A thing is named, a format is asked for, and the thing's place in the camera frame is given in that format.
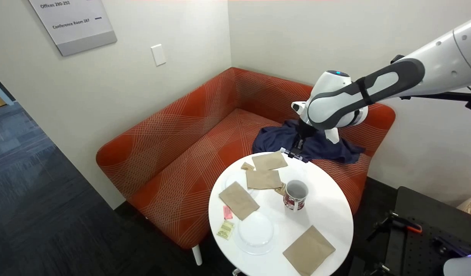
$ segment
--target light switch plate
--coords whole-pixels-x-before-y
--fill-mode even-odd
[[[155,65],[159,66],[166,63],[166,56],[164,55],[164,50],[162,49],[162,44],[157,44],[150,47],[152,50],[153,59],[155,60]]]

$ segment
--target white wall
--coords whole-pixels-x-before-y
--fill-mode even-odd
[[[356,80],[469,19],[471,0],[229,1],[232,64],[307,84],[330,69]],[[369,176],[451,204],[471,196],[471,111],[384,103],[397,119]]]
[[[113,45],[62,57],[27,0],[0,0],[0,81],[115,208],[99,147],[231,65],[226,1],[103,0]],[[167,64],[150,47],[162,43]]]

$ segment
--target white sofa leg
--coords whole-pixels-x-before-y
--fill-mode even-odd
[[[193,255],[195,255],[195,261],[197,265],[202,265],[202,253],[200,252],[200,245],[193,247]]]

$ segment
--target black pegboard table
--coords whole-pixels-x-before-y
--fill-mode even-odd
[[[385,265],[396,275],[442,276],[448,259],[430,246],[433,237],[443,237],[471,253],[471,215],[407,187],[397,190],[395,213],[421,224],[421,235],[392,229]]]

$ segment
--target dark blue cloth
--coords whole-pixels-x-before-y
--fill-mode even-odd
[[[281,127],[262,128],[254,140],[253,153],[279,151],[282,147],[290,150],[293,139],[297,135],[295,129],[297,124],[296,120],[286,120]],[[317,131],[314,136],[305,140],[304,149],[300,156],[309,161],[313,159],[330,159],[351,164],[358,161],[360,153],[364,151],[365,149],[343,139],[333,144],[326,139],[324,131]]]

